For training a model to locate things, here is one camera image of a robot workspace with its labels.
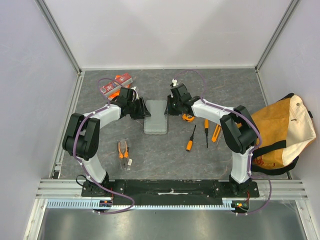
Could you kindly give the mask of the orange handled large screwdriver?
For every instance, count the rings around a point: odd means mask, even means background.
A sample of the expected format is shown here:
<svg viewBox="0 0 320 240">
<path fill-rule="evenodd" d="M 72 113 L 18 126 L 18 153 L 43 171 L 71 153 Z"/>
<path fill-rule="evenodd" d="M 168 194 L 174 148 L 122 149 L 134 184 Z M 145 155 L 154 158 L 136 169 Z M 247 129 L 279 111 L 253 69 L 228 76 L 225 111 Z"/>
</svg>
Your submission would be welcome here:
<svg viewBox="0 0 320 240">
<path fill-rule="evenodd" d="M 194 142 L 194 134 L 195 134 L 196 127 L 197 127 L 197 126 L 195 125 L 194 128 L 193 128 L 192 134 L 191 134 L 191 136 L 190 136 L 190 138 L 189 138 L 189 140 L 188 140 L 188 142 L 187 142 L 187 145 L 186 145 L 186 148 L 185 148 L 185 150 L 186 150 L 187 152 L 190 152 L 191 149 L 192 149 L 193 142 Z"/>
</svg>

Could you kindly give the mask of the orange pliers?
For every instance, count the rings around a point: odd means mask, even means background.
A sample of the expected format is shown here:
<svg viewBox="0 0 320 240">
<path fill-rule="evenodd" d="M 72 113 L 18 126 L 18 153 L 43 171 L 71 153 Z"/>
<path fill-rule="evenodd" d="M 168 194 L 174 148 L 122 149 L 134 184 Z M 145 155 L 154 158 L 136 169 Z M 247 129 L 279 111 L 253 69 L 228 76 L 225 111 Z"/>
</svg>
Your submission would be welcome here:
<svg viewBox="0 0 320 240">
<path fill-rule="evenodd" d="M 118 141 L 117 143 L 118 159 L 120 166 L 123 170 L 130 170 L 133 160 L 129 155 L 129 145 L 125 139 Z"/>
</svg>

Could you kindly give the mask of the orange utility knife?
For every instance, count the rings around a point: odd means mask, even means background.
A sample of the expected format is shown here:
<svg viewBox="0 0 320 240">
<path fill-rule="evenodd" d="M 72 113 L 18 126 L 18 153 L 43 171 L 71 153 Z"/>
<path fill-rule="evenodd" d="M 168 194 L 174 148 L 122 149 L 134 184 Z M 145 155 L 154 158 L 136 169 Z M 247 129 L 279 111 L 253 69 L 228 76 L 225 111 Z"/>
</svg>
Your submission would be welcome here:
<svg viewBox="0 0 320 240">
<path fill-rule="evenodd" d="M 218 145 L 218 143 L 221 139 L 221 132 L 222 132 L 222 127 L 217 123 L 215 126 L 215 129 L 213 131 L 212 138 L 211 138 L 211 141 L 213 143 L 215 143 L 216 145 Z"/>
</svg>

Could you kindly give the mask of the orange tape measure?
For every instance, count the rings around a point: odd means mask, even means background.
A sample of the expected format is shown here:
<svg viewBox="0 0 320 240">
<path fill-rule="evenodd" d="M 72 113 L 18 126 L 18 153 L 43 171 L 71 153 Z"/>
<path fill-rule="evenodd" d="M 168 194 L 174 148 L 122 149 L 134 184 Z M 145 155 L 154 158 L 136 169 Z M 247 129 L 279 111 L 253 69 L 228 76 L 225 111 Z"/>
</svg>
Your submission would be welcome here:
<svg viewBox="0 0 320 240">
<path fill-rule="evenodd" d="M 195 117 L 192 116 L 192 115 L 190 115 L 190 114 L 184 113 L 184 114 L 182 115 L 182 119 L 183 119 L 185 122 L 191 123 L 191 122 L 193 122 L 193 121 L 195 120 Z"/>
</svg>

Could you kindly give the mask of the tan canvas tool bag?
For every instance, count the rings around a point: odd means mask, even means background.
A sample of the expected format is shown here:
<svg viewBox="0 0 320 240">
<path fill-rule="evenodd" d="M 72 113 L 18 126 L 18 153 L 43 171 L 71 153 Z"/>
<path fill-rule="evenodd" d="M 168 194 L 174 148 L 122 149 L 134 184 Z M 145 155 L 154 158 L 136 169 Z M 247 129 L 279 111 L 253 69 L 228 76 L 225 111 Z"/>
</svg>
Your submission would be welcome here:
<svg viewBox="0 0 320 240">
<path fill-rule="evenodd" d="M 278 176 L 295 168 L 299 155 L 317 137 L 303 100 L 289 93 L 251 115 L 262 144 L 253 151 L 251 171 Z"/>
</svg>

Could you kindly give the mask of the orange handled small screwdriver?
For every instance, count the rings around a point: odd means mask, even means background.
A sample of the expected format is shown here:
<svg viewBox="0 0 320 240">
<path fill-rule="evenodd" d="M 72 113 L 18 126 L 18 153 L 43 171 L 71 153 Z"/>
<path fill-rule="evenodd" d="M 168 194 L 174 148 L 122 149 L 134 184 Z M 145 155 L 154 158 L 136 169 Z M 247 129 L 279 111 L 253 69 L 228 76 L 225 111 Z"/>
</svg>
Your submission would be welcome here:
<svg viewBox="0 0 320 240">
<path fill-rule="evenodd" d="M 205 131 L 205 137 L 206 137 L 206 148 L 208 148 L 208 135 L 209 135 L 209 120 L 204 120 L 204 131 Z"/>
</svg>

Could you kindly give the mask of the aluminium frame rail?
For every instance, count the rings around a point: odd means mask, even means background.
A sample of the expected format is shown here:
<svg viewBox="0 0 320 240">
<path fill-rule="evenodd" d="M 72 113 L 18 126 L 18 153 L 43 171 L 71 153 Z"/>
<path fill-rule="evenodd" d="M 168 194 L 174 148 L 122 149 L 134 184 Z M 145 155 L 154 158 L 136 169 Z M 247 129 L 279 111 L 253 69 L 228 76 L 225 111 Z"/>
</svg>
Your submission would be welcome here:
<svg viewBox="0 0 320 240">
<path fill-rule="evenodd" d="M 113 192 L 135 197 L 138 194 L 155 196 L 189 195 L 207 198 L 245 200 L 306 200 L 307 192 L 301 180 L 254 180 L 241 191 L 236 191 L 226 180 L 111 180 L 108 187 Z M 106 198 L 109 193 L 97 186 L 89 186 L 82 179 L 43 179 L 40 181 L 38 199 Z"/>
</svg>

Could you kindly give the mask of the grey plastic tool case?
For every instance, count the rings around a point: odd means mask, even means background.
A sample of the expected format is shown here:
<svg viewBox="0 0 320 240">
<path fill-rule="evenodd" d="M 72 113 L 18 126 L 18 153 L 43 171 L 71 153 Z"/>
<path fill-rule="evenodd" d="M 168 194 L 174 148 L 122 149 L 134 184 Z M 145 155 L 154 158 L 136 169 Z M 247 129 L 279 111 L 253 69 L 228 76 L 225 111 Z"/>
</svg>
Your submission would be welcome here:
<svg viewBox="0 0 320 240">
<path fill-rule="evenodd" d="M 165 135 L 168 130 L 168 119 L 165 114 L 165 100 L 147 100 L 146 107 L 151 116 L 144 118 L 143 131 L 146 135 Z"/>
</svg>

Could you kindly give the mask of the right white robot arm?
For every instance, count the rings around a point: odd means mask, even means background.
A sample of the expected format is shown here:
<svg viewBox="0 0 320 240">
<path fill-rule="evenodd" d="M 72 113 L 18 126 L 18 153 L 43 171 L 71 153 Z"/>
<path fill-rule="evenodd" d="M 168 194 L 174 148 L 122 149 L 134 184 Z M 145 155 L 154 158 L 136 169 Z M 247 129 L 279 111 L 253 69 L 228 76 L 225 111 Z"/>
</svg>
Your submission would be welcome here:
<svg viewBox="0 0 320 240">
<path fill-rule="evenodd" d="M 167 96 L 166 114 L 179 116 L 189 114 L 207 119 L 221 126 L 225 143 L 232 151 L 232 170 L 229 191 L 235 197 L 242 196 L 251 183 L 251 160 L 260 133 L 247 109 L 214 104 L 199 96 Z"/>
</svg>

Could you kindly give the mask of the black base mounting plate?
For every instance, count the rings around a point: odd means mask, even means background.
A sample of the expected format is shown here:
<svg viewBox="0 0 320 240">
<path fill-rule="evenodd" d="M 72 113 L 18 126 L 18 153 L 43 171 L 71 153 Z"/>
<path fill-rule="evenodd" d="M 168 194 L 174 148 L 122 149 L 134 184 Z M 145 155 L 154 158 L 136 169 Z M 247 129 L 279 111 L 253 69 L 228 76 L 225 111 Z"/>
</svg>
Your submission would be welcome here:
<svg viewBox="0 0 320 240">
<path fill-rule="evenodd" d="M 137 204 L 220 204 L 223 198 L 260 196 L 254 181 L 243 190 L 217 179 L 116 179 L 109 180 L 104 187 L 133 198 Z"/>
</svg>

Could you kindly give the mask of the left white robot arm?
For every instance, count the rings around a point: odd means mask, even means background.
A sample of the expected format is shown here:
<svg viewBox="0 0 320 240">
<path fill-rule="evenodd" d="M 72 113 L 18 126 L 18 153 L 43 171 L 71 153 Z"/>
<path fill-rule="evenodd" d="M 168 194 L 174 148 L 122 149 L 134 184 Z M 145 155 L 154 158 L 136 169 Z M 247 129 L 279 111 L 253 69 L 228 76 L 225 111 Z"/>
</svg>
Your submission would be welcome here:
<svg viewBox="0 0 320 240">
<path fill-rule="evenodd" d="M 73 113 L 68 121 L 62 148 L 80 164 L 86 179 L 94 183 L 92 190 L 98 196 L 103 197 L 110 192 L 110 184 L 105 181 L 108 174 L 97 155 L 100 130 L 127 115 L 133 120 L 151 116 L 143 97 L 130 100 L 118 96 L 97 110 Z"/>
</svg>

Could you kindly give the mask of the orange red cardboard box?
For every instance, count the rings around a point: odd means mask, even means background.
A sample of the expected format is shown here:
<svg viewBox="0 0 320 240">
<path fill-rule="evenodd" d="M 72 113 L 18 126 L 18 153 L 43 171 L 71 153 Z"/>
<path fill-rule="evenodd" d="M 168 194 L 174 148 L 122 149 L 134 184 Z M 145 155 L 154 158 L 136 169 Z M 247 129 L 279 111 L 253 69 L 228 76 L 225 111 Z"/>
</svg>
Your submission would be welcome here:
<svg viewBox="0 0 320 240">
<path fill-rule="evenodd" d="M 121 87 L 130 88 L 133 78 L 129 73 L 116 75 L 114 79 L 104 77 L 98 80 L 97 85 L 100 93 L 111 100 L 119 95 Z"/>
</svg>

